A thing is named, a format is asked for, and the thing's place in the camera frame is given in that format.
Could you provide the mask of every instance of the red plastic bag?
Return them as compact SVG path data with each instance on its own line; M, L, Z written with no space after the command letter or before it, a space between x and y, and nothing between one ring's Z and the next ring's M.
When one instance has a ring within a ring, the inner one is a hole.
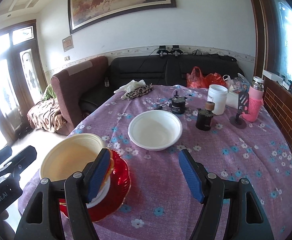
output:
M187 74L187 87L188 88L209 88L210 85L221 85L227 87L223 77L218 74L208 74L203 77L203 74L199 67L194 67L191 74Z
M206 80L206 84L208 85L207 88L209 88L210 85L221 85L223 87L227 87L226 82L224 81L223 77L218 73L210 73L206 77L204 77Z
M187 74L188 88L208 88L206 80L203 77L199 67L194 67L191 74Z

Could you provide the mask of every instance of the pink thermos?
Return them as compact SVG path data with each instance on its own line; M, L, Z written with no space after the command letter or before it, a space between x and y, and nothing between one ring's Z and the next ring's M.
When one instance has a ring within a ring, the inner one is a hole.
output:
M254 77L253 82L249 88L249 105L248 114L243 113L242 116L249 122L255 122L259 110L264 105L263 94L264 94L264 81L260 77Z

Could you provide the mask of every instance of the blue gripper pad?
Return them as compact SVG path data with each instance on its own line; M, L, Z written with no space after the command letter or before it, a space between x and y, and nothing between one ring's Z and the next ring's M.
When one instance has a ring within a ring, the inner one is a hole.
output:
M87 192L87 200L89 201L89 203L92 201L93 198L97 197L98 191L102 185L102 181L104 180L105 174L108 170L109 163L110 152L107 150L100 159L91 179L89 180Z
M194 198L202 203L204 201L204 194L202 191L202 182L200 181L197 173L195 172L193 166L190 164L188 158L183 152L179 153L178 160L179 166L182 169L190 192L192 193Z

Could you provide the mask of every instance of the cable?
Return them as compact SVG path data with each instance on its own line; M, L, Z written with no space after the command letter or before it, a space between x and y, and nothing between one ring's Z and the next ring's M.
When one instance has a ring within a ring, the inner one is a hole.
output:
M145 59L144 59L144 61L142 62L142 64L139 66L139 68L136 70L136 72L138 72L139 71L139 69L142 67L142 65L144 64L144 62L148 59L148 57L151 55L151 54L153 54L153 52L156 50L156 49L154 49Z

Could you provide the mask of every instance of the brown armchair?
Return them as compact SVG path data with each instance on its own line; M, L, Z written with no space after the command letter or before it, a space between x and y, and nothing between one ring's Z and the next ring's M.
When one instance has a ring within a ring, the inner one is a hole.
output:
M83 120L79 99L84 92L103 81L107 68L107 57L100 56L63 69L52 77L51 84L66 120L60 133L68 135Z

